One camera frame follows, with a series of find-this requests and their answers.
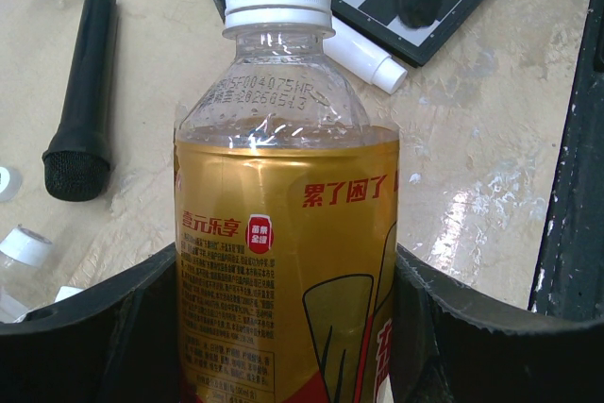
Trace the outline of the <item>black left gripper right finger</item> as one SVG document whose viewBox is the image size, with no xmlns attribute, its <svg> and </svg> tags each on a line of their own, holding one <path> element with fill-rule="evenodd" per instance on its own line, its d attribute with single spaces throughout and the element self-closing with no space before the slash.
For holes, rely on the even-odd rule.
<svg viewBox="0 0 604 403">
<path fill-rule="evenodd" d="M 519 309 L 397 248 L 396 402 L 600 402 L 603 323 Z"/>
</svg>

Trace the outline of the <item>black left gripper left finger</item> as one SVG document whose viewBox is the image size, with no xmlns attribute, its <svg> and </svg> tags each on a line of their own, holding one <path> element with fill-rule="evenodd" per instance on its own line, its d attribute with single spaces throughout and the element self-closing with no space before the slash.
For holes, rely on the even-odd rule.
<svg viewBox="0 0 604 403">
<path fill-rule="evenodd" d="M 1 326 L 4 402 L 177 402 L 176 249 Z"/>
</svg>

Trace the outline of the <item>gold label drink bottle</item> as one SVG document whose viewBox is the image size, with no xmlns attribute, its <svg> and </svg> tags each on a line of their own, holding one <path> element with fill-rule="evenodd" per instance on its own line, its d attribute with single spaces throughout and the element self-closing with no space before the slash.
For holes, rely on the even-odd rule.
<svg viewBox="0 0 604 403">
<path fill-rule="evenodd" d="M 393 338 L 399 137 L 311 26 L 248 26 L 176 128 L 185 402 L 377 402 Z"/>
</svg>

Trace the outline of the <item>clear crushed bottle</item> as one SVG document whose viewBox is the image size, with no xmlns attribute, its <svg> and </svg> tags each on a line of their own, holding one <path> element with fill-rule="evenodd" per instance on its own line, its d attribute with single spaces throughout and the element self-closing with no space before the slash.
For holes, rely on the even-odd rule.
<svg viewBox="0 0 604 403">
<path fill-rule="evenodd" d="M 51 241 L 21 225 L 1 241 L 1 322 L 19 323 L 28 313 L 82 292 L 53 281 Z"/>
</svg>

